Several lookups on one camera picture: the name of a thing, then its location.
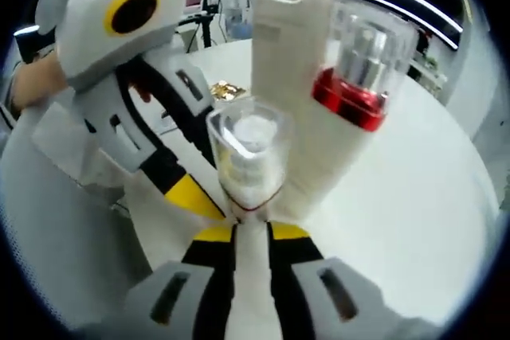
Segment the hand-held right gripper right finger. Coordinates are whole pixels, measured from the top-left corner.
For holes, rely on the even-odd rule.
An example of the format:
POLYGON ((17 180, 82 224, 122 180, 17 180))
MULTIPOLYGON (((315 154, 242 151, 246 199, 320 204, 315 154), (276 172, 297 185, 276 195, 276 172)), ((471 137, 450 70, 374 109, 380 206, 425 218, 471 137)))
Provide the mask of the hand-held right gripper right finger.
POLYGON ((267 224, 270 290, 285 339, 385 339, 398 315, 369 279, 326 258, 309 233, 267 224))

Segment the person's left hand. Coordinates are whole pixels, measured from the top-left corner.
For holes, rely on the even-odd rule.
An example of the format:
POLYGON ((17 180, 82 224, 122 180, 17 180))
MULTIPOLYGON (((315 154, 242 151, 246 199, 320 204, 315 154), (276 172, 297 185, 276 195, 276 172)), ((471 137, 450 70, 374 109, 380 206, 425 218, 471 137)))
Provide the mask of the person's left hand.
POLYGON ((67 87, 57 53, 52 51, 37 61, 18 66, 10 85, 10 106, 22 111, 67 87))

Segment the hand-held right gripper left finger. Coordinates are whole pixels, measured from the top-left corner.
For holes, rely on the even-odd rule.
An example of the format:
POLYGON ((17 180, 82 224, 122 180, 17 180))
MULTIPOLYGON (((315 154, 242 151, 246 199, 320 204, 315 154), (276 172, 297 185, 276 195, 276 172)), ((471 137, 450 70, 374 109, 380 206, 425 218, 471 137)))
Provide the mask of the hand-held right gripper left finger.
POLYGON ((128 339, 223 339, 234 296, 235 226, 192 240, 180 261, 156 269, 127 295, 128 339))

